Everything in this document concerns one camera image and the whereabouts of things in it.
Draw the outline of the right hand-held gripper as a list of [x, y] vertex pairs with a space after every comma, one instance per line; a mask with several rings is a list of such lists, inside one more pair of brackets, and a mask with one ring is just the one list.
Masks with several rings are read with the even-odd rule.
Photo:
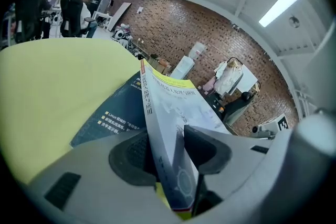
[[281, 114], [252, 128], [250, 137], [258, 139], [274, 139], [276, 134], [289, 129], [286, 116]]

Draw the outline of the dark blue book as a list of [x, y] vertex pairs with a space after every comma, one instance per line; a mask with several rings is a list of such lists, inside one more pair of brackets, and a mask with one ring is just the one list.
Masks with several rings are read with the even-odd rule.
[[144, 127], [141, 76], [137, 72], [94, 111], [73, 137], [70, 146], [74, 148], [85, 142]]

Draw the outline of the yellow-green tablecloth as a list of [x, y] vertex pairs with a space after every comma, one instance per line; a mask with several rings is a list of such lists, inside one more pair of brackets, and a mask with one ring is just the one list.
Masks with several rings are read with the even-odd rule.
[[140, 69], [112, 40], [52, 38], [0, 51], [0, 153], [28, 184], [70, 150], [97, 107]]

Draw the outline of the white leaning board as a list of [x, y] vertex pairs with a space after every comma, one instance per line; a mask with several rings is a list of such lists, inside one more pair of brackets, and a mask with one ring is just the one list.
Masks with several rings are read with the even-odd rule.
[[130, 7], [131, 3], [124, 2], [119, 9], [115, 12], [112, 18], [109, 20], [107, 30], [112, 31], [118, 20], [122, 17], [122, 15], [126, 12], [126, 10]]

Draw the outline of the clothes rack with garments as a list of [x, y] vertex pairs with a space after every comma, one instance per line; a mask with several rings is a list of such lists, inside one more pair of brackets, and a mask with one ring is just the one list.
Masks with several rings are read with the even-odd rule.
[[222, 62], [215, 69], [215, 78], [213, 89], [221, 98], [232, 95], [235, 90], [243, 93], [250, 90], [259, 92], [261, 89], [255, 75], [236, 57]]

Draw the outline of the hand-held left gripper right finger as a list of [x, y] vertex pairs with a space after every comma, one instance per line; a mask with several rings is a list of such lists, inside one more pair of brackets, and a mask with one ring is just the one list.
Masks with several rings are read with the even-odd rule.
[[271, 140], [184, 126], [184, 147], [199, 173], [196, 197], [224, 200], [238, 191], [265, 158]]

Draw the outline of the white water dispenser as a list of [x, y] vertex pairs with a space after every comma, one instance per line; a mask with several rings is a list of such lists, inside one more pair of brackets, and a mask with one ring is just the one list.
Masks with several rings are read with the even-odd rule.
[[200, 42], [196, 42], [187, 56], [183, 56], [175, 69], [172, 71], [170, 77], [174, 79], [184, 79], [186, 75], [195, 65], [195, 60], [206, 50], [206, 46]]

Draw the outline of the white yellow-trimmed book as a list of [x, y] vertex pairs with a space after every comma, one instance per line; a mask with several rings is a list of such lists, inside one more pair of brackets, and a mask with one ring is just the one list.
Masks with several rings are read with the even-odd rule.
[[167, 77], [144, 59], [140, 64], [146, 129], [158, 178], [172, 211], [190, 216], [199, 173], [184, 146], [184, 127], [229, 131], [191, 80]]

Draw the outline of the cardboard boxes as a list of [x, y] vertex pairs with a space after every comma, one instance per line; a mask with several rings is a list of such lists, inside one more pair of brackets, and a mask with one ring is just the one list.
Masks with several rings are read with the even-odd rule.
[[148, 63], [159, 73], [169, 76], [172, 71], [171, 64], [165, 59], [158, 57], [156, 54], [151, 54]]

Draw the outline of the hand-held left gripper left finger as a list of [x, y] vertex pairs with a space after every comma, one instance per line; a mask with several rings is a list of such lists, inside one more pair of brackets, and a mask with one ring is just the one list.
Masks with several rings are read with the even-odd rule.
[[182, 224], [156, 195], [146, 129], [80, 144], [47, 166], [26, 193], [54, 224]]

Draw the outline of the white robot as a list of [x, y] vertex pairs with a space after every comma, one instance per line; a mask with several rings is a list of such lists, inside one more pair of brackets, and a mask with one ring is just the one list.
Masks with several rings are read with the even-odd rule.
[[121, 44], [125, 49], [129, 49], [129, 46], [132, 45], [133, 41], [130, 26], [126, 24], [117, 26], [111, 35], [111, 39]]

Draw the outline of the long ceiling light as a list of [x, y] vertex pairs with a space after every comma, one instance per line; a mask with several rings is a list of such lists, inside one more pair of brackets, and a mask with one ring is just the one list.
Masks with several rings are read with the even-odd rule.
[[296, 1], [297, 0], [277, 0], [266, 12], [266, 14], [259, 20], [259, 24], [263, 27], [267, 27]]

